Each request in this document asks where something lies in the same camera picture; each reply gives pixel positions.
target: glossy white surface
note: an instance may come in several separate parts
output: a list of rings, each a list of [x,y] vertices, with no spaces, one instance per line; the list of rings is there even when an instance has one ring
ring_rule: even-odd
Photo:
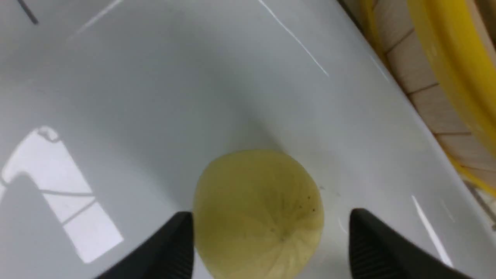
[[[301,278],[350,277],[353,207],[494,277],[482,210],[334,1],[55,6],[0,53],[6,278],[100,274],[191,208],[209,161],[247,148],[287,152],[321,189],[325,232]]]

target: wooden surface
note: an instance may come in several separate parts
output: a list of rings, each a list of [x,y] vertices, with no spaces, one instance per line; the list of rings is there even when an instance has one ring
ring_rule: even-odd
[[[406,0],[380,0],[374,8],[374,15],[385,53],[413,32]]]
[[[496,172],[496,159],[472,135],[438,135],[437,140],[460,165]]]
[[[493,41],[474,4],[481,1],[496,11],[496,0],[464,1],[469,5],[486,48],[492,51],[491,59],[496,61]],[[496,159],[470,133],[438,84],[415,34],[406,0],[378,0],[374,15],[382,51],[392,74],[440,145],[470,173],[496,188]]]
[[[467,134],[470,132],[439,84],[410,94],[409,98],[434,134]]]
[[[407,35],[386,57],[393,75],[407,94],[437,84],[415,32]]]
[[[479,179],[483,180],[486,182],[489,186],[495,187],[496,188],[496,172],[494,171],[487,171],[487,170],[480,170],[480,169],[474,169],[474,168],[466,168],[472,175],[475,175]]]

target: melon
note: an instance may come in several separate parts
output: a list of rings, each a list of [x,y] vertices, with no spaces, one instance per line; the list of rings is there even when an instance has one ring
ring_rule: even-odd
[[[198,181],[194,240],[215,279],[294,278],[314,254],[324,210],[292,157],[247,150],[212,161]]]

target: white surface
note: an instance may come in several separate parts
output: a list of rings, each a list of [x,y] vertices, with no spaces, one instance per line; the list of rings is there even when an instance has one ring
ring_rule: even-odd
[[[496,250],[482,210],[334,1],[62,7],[24,31],[15,51],[0,53],[6,278],[100,274],[175,211],[191,208],[209,161],[247,148],[287,152],[321,189],[324,235],[301,278],[350,277],[353,207],[368,208],[439,257],[411,196],[455,268],[494,277]],[[42,196],[54,192],[97,203],[60,223]],[[92,225],[73,223],[78,218]],[[92,237],[112,245],[83,251],[76,244]],[[195,278],[208,278],[195,264]]]

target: wooden floor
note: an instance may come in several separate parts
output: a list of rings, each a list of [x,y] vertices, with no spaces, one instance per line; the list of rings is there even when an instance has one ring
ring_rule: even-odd
[[[363,23],[360,1],[340,0],[358,25]],[[458,117],[437,82],[415,33],[406,2],[377,0],[373,8],[382,50],[391,71],[443,148],[472,174],[496,187],[496,159]]]

